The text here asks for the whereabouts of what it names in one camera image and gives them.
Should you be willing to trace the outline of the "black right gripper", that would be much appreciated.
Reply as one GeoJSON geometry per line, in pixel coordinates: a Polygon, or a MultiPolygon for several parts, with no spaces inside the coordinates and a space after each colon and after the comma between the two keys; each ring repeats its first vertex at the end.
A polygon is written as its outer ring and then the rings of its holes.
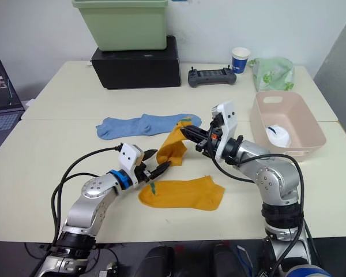
{"type": "Polygon", "coordinates": [[[180,128],[180,131],[188,140],[196,143],[196,151],[201,152],[208,158],[215,156],[217,144],[220,142],[220,130],[218,128],[214,128],[210,139],[208,139],[208,130],[203,130],[194,125],[180,128]]]}

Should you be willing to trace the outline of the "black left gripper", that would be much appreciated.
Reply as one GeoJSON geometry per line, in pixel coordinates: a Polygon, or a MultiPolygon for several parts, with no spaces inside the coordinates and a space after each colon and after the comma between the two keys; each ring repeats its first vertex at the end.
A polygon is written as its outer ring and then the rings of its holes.
{"type": "MultiPolygon", "coordinates": [[[[144,152],[143,160],[147,160],[151,158],[157,151],[158,151],[157,149],[146,150],[144,152]]],[[[170,161],[164,162],[158,165],[153,171],[150,172],[146,169],[146,164],[144,162],[141,162],[134,169],[134,174],[136,176],[138,184],[156,179],[157,177],[161,176],[165,171],[167,171],[170,165],[171,165],[170,161]]]]}

